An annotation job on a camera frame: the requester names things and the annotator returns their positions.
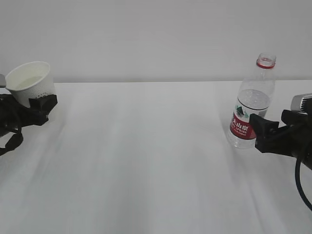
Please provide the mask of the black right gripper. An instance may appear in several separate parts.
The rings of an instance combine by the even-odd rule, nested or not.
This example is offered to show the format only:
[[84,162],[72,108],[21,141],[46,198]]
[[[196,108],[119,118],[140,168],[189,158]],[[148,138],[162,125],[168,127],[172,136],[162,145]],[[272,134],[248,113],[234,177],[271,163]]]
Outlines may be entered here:
[[305,114],[283,110],[281,120],[267,120],[251,114],[249,124],[256,134],[255,147],[262,153],[272,153],[301,159],[308,168],[312,167],[312,129],[305,123]]

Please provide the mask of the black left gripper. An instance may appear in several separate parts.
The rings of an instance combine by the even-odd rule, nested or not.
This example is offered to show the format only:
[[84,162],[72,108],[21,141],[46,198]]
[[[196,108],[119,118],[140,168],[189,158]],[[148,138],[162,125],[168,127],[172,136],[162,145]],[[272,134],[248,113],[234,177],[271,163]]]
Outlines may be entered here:
[[19,104],[12,95],[0,95],[0,136],[21,134],[23,127],[42,126],[49,121],[49,114],[57,105],[57,95],[30,98],[30,109]]

